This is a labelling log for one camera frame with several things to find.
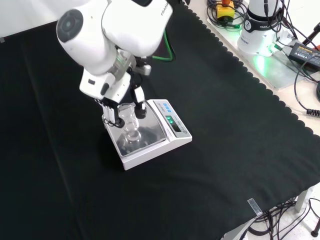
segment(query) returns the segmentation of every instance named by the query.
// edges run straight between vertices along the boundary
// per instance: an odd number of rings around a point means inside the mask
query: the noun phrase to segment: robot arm
[[[156,51],[172,12],[166,0],[151,0],[146,6],[132,0],[91,0],[58,21],[60,44],[84,67],[80,90],[101,104],[108,123],[123,126],[118,105],[129,88],[137,117],[145,116],[144,93],[132,75],[149,75],[151,67],[137,66],[135,56]]]

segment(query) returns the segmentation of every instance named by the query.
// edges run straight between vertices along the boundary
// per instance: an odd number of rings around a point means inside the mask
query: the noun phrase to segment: black cloth
[[[212,240],[255,216],[248,199],[265,211],[320,182],[319,137],[194,13],[175,5],[168,35],[176,61],[142,87],[193,141],[128,171],[54,23],[0,44],[3,239]]]

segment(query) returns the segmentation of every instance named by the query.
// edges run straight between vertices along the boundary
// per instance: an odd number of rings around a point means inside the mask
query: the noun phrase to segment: table leg
[[[315,226],[315,229],[311,232],[312,237],[316,238],[319,235],[319,230],[320,230],[320,219],[318,223]]]
[[[301,212],[301,209],[304,209],[304,206],[306,206],[307,202],[309,201],[309,198],[314,190],[314,186],[310,187],[309,189],[303,191],[297,198],[295,209],[298,213]]]
[[[245,224],[238,226],[232,231],[227,232],[222,240],[239,240],[244,231],[254,222],[254,218],[250,221],[247,221]]]

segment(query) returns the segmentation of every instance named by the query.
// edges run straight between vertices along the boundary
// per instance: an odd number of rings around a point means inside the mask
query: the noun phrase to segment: scale display
[[[168,121],[168,123],[171,125],[171,127],[173,128],[173,130],[175,130],[176,132],[181,132],[181,129],[178,127],[178,125],[176,124],[175,120],[172,118],[172,116],[167,115],[165,116],[166,120]]]

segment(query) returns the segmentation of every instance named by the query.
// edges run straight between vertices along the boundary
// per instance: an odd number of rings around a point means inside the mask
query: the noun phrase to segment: digital scale
[[[135,123],[136,128],[130,132],[126,131],[126,126],[117,128],[104,123],[124,170],[192,141],[191,134],[167,100],[150,99],[145,105],[144,119],[137,119],[134,113],[133,119],[129,119],[128,124],[132,124],[132,121],[138,122]]]

